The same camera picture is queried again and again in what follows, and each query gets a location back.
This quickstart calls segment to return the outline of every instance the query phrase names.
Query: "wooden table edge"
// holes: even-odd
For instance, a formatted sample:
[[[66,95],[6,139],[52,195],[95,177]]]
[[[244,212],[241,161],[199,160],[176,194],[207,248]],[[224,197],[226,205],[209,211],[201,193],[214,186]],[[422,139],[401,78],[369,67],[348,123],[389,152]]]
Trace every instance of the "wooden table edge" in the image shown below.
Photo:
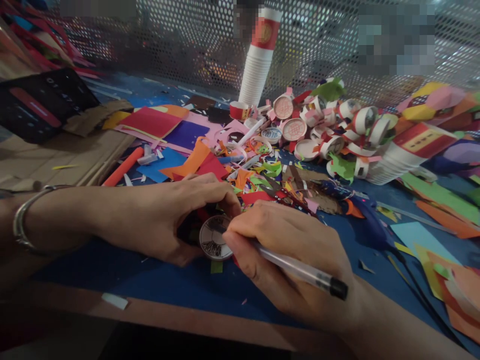
[[[128,297],[121,310],[101,299],[99,291],[28,281],[8,297],[8,302],[54,309],[122,322],[152,326],[213,338],[238,341],[292,352],[353,359],[336,336],[308,329],[251,320],[182,306]]]

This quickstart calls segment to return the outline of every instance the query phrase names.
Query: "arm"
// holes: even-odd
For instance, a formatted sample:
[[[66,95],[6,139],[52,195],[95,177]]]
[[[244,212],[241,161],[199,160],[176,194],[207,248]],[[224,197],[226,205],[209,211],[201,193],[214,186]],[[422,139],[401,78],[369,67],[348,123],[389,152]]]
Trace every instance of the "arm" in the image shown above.
[[[257,201],[223,238],[242,271],[286,314],[338,335],[360,359],[473,359],[367,282],[354,276],[337,232],[274,202]],[[248,238],[348,284],[342,301],[262,258]]]
[[[199,247],[177,238],[177,228],[193,210],[219,203],[240,214],[232,187],[213,174],[134,187],[69,187],[45,194],[25,215],[30,242],[44,251],[65,251],[92,236],[178,266],[202,256]],[[32,255],[14,241],[15,212],[33,195],[0,200],[0,292],[25,279],[53,259]]]

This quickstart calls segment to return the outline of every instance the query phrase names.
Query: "silver bracelet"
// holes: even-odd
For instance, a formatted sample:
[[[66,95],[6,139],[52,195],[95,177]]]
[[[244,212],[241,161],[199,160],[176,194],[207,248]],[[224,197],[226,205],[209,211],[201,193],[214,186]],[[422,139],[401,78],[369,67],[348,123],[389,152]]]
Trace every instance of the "silver bracelet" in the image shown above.
[[[25,214],[27,210],[30,208],[30,206],[40,199],[43,195],[48,194],[54,190],[57,189],[64,189],[64,188],[70,188],[70,185],[56,185],[56,186],[51,186],[47,185],[43,188],[42,191],[40,191],[37,195],[32,197],[30,200],[25,202],[20,208],[16,211],[15,217],[13,218],[13,236],[15,238],[15,241],[17,244],[19,244],[22,248],[24,248],[27,252],[38,255],[38,256],[43,256],[43,257],[53,257],[53,256],[58,256],[58,255],[63,255],[69,251],[70,249],[65,251],[45,251],[37,248],[34,246],[30,240],[27,238],[27,235],[25,234],[25,229],[24,229],[24,223],[25,223]]]

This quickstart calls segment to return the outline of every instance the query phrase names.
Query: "perforated metal panel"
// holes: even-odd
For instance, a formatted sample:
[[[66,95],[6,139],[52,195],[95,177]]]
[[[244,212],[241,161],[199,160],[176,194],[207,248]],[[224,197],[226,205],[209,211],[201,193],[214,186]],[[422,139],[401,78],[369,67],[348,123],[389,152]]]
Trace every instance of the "perforated metal panel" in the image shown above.
[[[292,86],[300,93],[323,78],[341,77],[348,97],[379,107],[395,105],[425,81],[480,88],[480,1],[433,0],[435,73],[366,76],[358,72],[359,4],[386,0],[268,0],[283,11],[263,97]],[[142,72],[238,96],[249,39],[237,39],[233,0],[137,0],[137,16],[61,18],[83,55],[101,66]],[[417,4],[418,0],[400,1]]]

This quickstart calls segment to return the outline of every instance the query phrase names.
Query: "blue paper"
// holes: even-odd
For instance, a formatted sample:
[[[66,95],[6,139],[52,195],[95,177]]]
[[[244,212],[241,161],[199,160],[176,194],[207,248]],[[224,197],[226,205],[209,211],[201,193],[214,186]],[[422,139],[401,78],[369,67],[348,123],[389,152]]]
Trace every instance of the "blue paper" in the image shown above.
[[[187,160],[185,156],[169,147],[165,148],[161,154],[163,159],[158,159],[148,165],[139,166],[136,170],[156,183],[163,183],[168,179],[168,176],[162,174],[160,170],[181,166]]]
[[[461,265],[458,261],[426,228],[419,222],[407,222],[390,226],[393,232],[403,241],[416,258],[417,250],[414,244],[418,244],[432,253],[435,253],[452,263]]]
[[[163,138],[167,143],[193,150],[198,137],[205,136],[210,129],[194,122],[182,121]]]

